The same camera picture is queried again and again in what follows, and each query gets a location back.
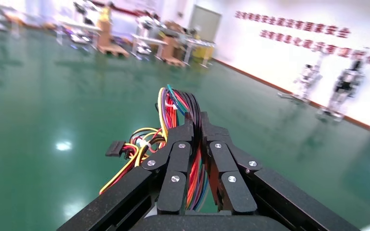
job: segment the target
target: yellow wire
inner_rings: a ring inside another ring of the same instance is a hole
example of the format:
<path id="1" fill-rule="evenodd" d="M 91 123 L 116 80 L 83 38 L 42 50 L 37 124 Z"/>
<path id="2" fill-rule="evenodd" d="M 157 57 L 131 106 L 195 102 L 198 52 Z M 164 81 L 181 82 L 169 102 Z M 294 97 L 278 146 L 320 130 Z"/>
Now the yellow wire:
<path id="1" fill-rule="evenodd" d="M 107 183 L 105 184 L 101 189 L 100 189 L 100 194 L 102 194 L 108 187 L 109 185 L 111 185 L 120 175 L 121 173 L 134 161 L 134 159 L 136 159 L 137 155 L 138 155 L 138 147 L 133 145 L 133 144 L 130 144 L 130 143 L 126 143 L 124 145 L 127 145 L 127 146 L 131 146 L 131 147 L 134 147 L 135 148 L 135 154 L 133 156 L 132 159 L 130 159 L 126 164 L 125 166 Z"/>
<path id="2" fill-rule="evenodd" d="M 158 93 L 158 115 L 159 115 L 159 123 L 161 124 L 161 128 L 162 128 L 162 136 L 164 137 L 165 140 L 167 140 L 168 130 L 167 130 L 167 127 L 165 126 L 164 118 L 162 117 L 162 106 L 161 106 L 161 95 L 164 89 L 165 88 L 159 89 L 159 93 Z"/>
<path id="3" fill-rule="evenodd" d="M 157 131 L 158 131 L 158 129 L 155 129 L 155 128 L 140 128 L 140 129 L 138 129 L 137 131 L 133 132 L 133 134 L 135 134 L 135 133 L 137 133 L 137 132 L 141 132 L 141 131 L 147 131 L 147 130 L 152 130 L 152 131 L 155 131 L 155 132 L 157 132 Z"/>

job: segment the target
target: wooden pallet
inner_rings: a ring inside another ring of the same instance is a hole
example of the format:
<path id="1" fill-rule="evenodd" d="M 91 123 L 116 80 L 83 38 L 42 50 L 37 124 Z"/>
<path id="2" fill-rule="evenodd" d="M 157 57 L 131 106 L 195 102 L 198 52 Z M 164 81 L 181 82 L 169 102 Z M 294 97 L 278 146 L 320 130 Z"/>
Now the wooden pallet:
<path id="1" fill-rule="evenodd" d="M 99 46 L 98 47 L 98 50 L 101 53 L 103 53 L 103 54 L 111 53 L 111 54 L 113 54 L 115 56 L 124 55 L 126 58 L 128 58 L 128 56 L 130 56 L 130 54 L 127 51 L 125 51 L 119 45 L 111 45 L 111 46 L 107 46 L 107 47 L 101 47 L 101 46 Z"/>
<path id="2" fill-rule="evenodd" d="M 164 62 L 168 63 L 169 65 L 172 65 L 172 66 L 185 66 L 184 62 L 182 62 L 181 60 L 179 59 L 175 59 L 173 57 L 171 58 L 167 58 L 167 59 L 163 59 Z"/>

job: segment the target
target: wall slogan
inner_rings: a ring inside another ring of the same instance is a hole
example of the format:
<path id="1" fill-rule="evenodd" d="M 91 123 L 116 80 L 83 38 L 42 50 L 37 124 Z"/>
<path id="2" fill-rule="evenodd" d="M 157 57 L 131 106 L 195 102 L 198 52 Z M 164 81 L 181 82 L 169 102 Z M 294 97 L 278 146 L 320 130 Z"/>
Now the wall slogan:
<path id="1" fill-rule="evenodd" d="M 246 13 L 241 11 L 236 11 L 235 14 L 236 18 L 243 19 L 243 20 L 250 20 L 258 23 L 267 23 L 270 25 L 275 26 L 283 26 L 289 27 L 297 30 L 304 30 L 308 32 L 314 33 L 322 33 L 326 35 L 336 36 L 339 38 L 346 39 L 351 34 L 349 28 L 343 27 L 340 28 L 334 25 L 324 25 L 312 22 L 303 22 L 294 19 L 286 19 L 286 18 L 276 18 L 273 16 L 267 15 L 260 15 L 256 13 Z M 293 37 L 291 35 L 285 35 L 281 33 L 276 33 L 273 31 L 262 30 L 260 32 L 260 36 L 266 39 L 275 40 L 277 42 L 284 42 L 286 44 L 291 44 L 298 47 L 304 47 L 307 49 L 311 49 L 313 52 L 320 51 L 321 49 L 325 48 L 325 51 L 329 54 L 336 54 L 338 56 L 344 58 L 351 58 L 355 59 L 355 57 L 362 57 L 367 55 L 364 51 L 351 49 L 348 47 L 337 47 L 332 44 L 326 44 L 322 41 L 312 41 L 310 39 L 302 39 L 298 37 Z M 367 57 L 367 62 L 370 64 L 370 54 Z"/>

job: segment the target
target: green epoxy floor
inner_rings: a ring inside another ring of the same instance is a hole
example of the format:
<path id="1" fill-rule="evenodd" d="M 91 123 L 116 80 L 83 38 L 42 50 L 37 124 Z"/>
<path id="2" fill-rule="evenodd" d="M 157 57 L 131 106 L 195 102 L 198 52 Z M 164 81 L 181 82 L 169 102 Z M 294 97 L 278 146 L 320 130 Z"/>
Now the green epoxy floor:
<path id="1" fill-rule="evenodd" d="M 0 34 L 0 231 L 55 230 L 94 199 L 123 165 L 105 150 L 158 126 L 154 103 L 166 84 L 195 94 L 211 122 L 266 166 L 357 227 L 370 224 L 368 131 L 321 123 L 315 108 L 216 63 L 180 69 L 84 54 L 26 31 L 20 40 Z"/>

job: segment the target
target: white cable tie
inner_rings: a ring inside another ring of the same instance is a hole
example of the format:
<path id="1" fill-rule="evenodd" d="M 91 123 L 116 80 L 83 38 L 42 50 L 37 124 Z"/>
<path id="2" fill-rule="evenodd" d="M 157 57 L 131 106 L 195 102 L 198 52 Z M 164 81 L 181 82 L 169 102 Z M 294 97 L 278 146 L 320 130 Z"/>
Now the white cable tie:
<path id="1" fill-rule="evenodd" d="M 149 144 L 149 142 L 148 142 L 148 141 L 145 141 L 145 140 L 141 140 L 141 141 L 140 141 L 140 147 L 141 147 L 141 148 L 145 147 L 146 145 L 147 145 L 149 148 L 151 148 L 151 145 Z"/>
<path id="2" fill-rule="evenodd" d="M 169 104 L 169 103 L 167 103 L 167 101 L 165 101 L 165 106 L 172 107 L 174 110 L 178 110 L 178 108 L 176 107 L 175 104 Z"/>

